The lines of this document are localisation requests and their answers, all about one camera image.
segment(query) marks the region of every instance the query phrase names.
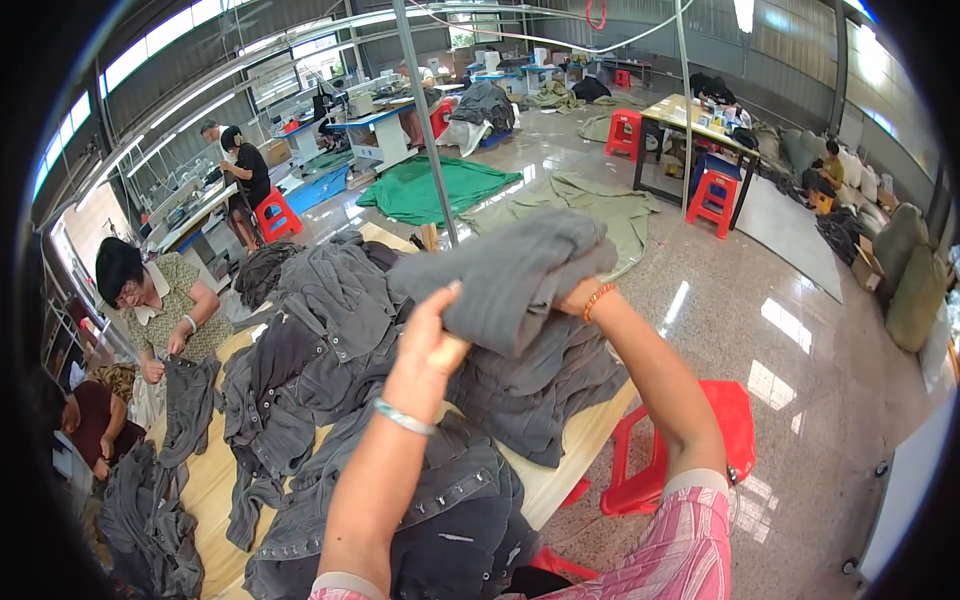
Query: patterned blouse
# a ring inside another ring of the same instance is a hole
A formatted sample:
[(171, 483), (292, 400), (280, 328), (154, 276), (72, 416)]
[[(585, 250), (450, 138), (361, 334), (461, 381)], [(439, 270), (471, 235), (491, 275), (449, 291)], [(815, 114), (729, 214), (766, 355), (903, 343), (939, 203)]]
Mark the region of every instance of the patterned blouse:
[[(163, 307), (137, 306), (125, 308), (121, 314), (138, 350), (146, 351), (156, 347), (165, 351), (174, 325), (183, 319), (183, 315), (193, 310), (194, 301), (189, 296), (190, 288), (200, 277), (200, 269), (187, 262), (179, 252), (164, 254), (144, 265), (144, 268), (154, 280)], [(197, 333), (187, 338), (186, 348), (180, 356), (199, 363), (216, 352), (231, 333), (229, 321), (217, 311), (197, 328)]]

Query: cardboard box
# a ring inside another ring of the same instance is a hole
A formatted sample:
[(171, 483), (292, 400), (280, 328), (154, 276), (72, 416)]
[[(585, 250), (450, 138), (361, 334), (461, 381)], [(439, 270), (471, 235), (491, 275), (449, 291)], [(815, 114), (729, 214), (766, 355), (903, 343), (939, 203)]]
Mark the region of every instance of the cardboard box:
[(870, 240), (860, 236), (860, 243), (856, 247), (857, 257), (853, 260), (851, 270), (853, 277), (861, 288), (870, 292), (883, 280), (883, 268), (874, 256), (874, 245)]

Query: green tarp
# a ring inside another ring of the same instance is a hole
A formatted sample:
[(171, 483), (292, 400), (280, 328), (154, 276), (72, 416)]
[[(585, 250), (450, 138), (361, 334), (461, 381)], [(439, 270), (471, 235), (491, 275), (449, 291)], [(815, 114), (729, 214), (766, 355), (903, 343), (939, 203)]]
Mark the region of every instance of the green tarp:
[(460, 220), (484, 235), (545, 206), (583, 210), (607, 224), (607, 238), (616, 246), (617, 261), (605, 280), (623, 275), (640, 261), (647, 245), (647, 217), (660, 211), (660, 202), (647, 192), (555, 173), (540, 192), (516, 192), (492, 206), (462, 214)]
[[(460, 158), (440, 157), (450, 209), (456, 217), (504, 184), (523, 179), (520, 173), (504, 173)], [(383, 214), (411, 225), (436, 223), (444, 227), (437, 186), (427, 156), (407, 158), (383, 174), (360, 196), (360, 206), (376, 206)]]

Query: metal pole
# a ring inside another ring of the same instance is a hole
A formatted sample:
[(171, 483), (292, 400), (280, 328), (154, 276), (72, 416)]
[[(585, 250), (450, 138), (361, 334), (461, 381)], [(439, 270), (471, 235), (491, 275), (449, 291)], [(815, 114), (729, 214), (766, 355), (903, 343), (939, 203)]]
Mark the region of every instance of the metal pole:
[(394, 0), (396, 13), (396, 30), (399, 33), (400, 46), (403, 48), (403, 59), (407, 62), (410, 71), (410, 88), (414, 93), (414, 105), (417, 107), (417, 116), (423, 128), (423, 139), (426, 141), (426, 153), (430, 157), (430, 170), (433, 171), (433, 182), (437, 185), (437, 196), (440, 197), (440, 208), (444, 210), (444, 224), (446, 233), (450, 236), (450, 244), (459, 246), (457, 226), (453, 222), (453, 212), (450, 210), (450, 200), (446, 196), (444, 174), (440, 170), (440, 153), (437, 152), (437, 142), (433, 137), (433, 128), (430, 126), (429, 106), (423, 96), (423, 83), (420, 81), (420, 65), (417, 63), (417, 52), (414, 50), (414, 39), (410, 35), (410, 21), (407, 19), (405, 0)]

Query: wooden table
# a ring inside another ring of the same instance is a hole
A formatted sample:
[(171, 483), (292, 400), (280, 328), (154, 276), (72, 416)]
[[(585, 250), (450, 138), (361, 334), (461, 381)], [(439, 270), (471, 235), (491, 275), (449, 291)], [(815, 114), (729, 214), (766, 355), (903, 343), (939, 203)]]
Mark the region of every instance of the wooden table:
[[(657, 195), (660, 198), (667, 200), (672, 204), (677, 206), (682, 205), (683, 199), (670, 192), (657, 188), (653, 185), (647, 185), (640, 181), (640, 177), (643, 173), (643, 163), (647, 157), (647, 145), (646, 138), (647, 135), (653, 135), (657, 140), (662, 140), (662, 131), (663, 129), (672, 130), (674, 132), (680, 132), (686, 135), (686, 119), (678, 119), (674, 116), (674, 108), (681, 107), (686, 109), (686, 98), (683, 94), (673, 94), (667, 96), (663, 100), (657, 102), (646, 110), (643, 110), (640, 115), (643, 117), (643, 120), (640, 123), (640, 135), (637, 137), (637, 143), (639, 144), (639, 153), (636, 158), (636, 168), (634, 170), (634, 190), (645, 190), (651, 192), (652, 194)], [(709, 127), (704, 127), (697, 123), (697, 119), (700, 117), (703, 110), (700, 108), (699, 100), (690, 100), (690, 119), (693, 122), (693, 138), (702, 139), (711, 144), (717, 144), (722, 146), (739, 156), (736, 166), (739, 168), (743, 165), (744, 159), (747, 158), (747, 174), (743, 178), (743, 182), (740, 185), (740, 192), (736, 197), (736, 205), (733, 208), (733, 216), (730, 221), (730, 228), (736, 225), (736, 220), (740, 216), (740, 210), (743, 208), (743, 203), (747, 198), (747, 189), (750, 187), (750, 180), (754, 176), (754, 170), (756, 169), (756, 164), (760, 161), (760, 154), (756, 150), (751, 150), (744, 146), (743, 144), (734, 141), (732, 138), (727, 137), (725, 132), (720, 129), (719, 126), (710, 125)], [(659, 145), (659, 148), (656, 151), (657, 163), (660, 162), (660, 154), (662, 149), (662, 143)]]
[[(359, 230), (365, 240), (382, 242), (391, 248), (405, 252), (417, 251), (409, 242), (374, 224), (366, 223)], [(229, 338), (217, 350), (217, 358), (221, 362), (226, 362), (235, 351), (252, 344), (253, 331), (255, 327)], [(218, 388), (223, 380), (224, 372), (221, 369), (216, 380)], [(561, 502), (587, 472), (587, 468), (613, 432), (613, 428), (623, 416), (635, 394), (636, 388), (632, 382), (628, 381), (610, 401), (592, 406), (572, 417), (564, 429), (566, 454), (558, 468), (534, 465), (497, 442), (497, 447), (516, 470), (526, 489), (522, 512), (534, 529), (543, 526), (543, 523), (556, 512)], [(444, 403), (438, 420), (447, 410), (456, 410), (456, 408)], [(332, 425), (328, 425), (317, 429), (314, 451), (320, 447), (331, 428)], [(156, 420), (147, 438), (153, 440), (159, 447), (165, 433), (166, 415), (163, 414)], [(206, 452), (200, 456), (191, 455), (186, 460), (187, 468), (190, 470), (190, 480), (180, 494), (183, 508), (198, 521), (194, 532), (194, 543), (205, 571), (201, 598), (223, 597), (249, 600), (250, 596), (240, 588), (240, 585), (244, 579), (244, 565), (251, 553), (243, 552), (226, 538), (229, 525), (227, 517), (232, 508), (230, 494), (236, 481), (236, 460), (229, 446), (224, 443), (224, 416), (216, 411), (213, 412), (213, 419), (207, 428), (207, 436), (209, 443)], [(285, 485), (284, 489), (289, 491), (288, 485)], [(276, 510), (270, 507), (264, 506), (260, 509), (260, 520), (256, 525), (252, 548), (256, 548), (263, 540), (275, 514)]]

